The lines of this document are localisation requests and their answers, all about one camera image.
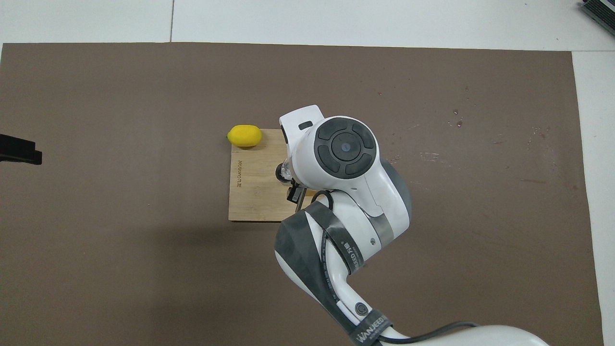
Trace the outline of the brown table mat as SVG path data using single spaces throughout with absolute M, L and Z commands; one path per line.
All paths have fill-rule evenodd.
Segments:
M 603 346 L 569 52 L 4 44 L 0 346 L 351 346 L 228 220 L 237 124 L 308 105 L 369 126 L 409 230 L 349 278 L 403 334 L 503 324 Z

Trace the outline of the yellow lemon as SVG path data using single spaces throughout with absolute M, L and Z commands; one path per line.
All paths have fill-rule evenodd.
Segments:
M 263 138 L 262 130 L 251 124 L 235 125 L 227 133 L 227 140 L 240 148 L 257 146 Z

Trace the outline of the grey ribbed device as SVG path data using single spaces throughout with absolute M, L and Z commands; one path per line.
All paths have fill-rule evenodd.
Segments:
M 615 37 L 615 0 L 581 0 L 579 7 L 583 13 Z

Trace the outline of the wooden cutting board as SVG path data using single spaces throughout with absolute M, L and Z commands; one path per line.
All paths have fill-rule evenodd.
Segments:
M 252 148 L 231 146 L 228 219 L 238 222 L 280 222 L 296 212 L 286 199 L 288 185 L 275 176 L 286 159 L 281 129 L 262 129 Z

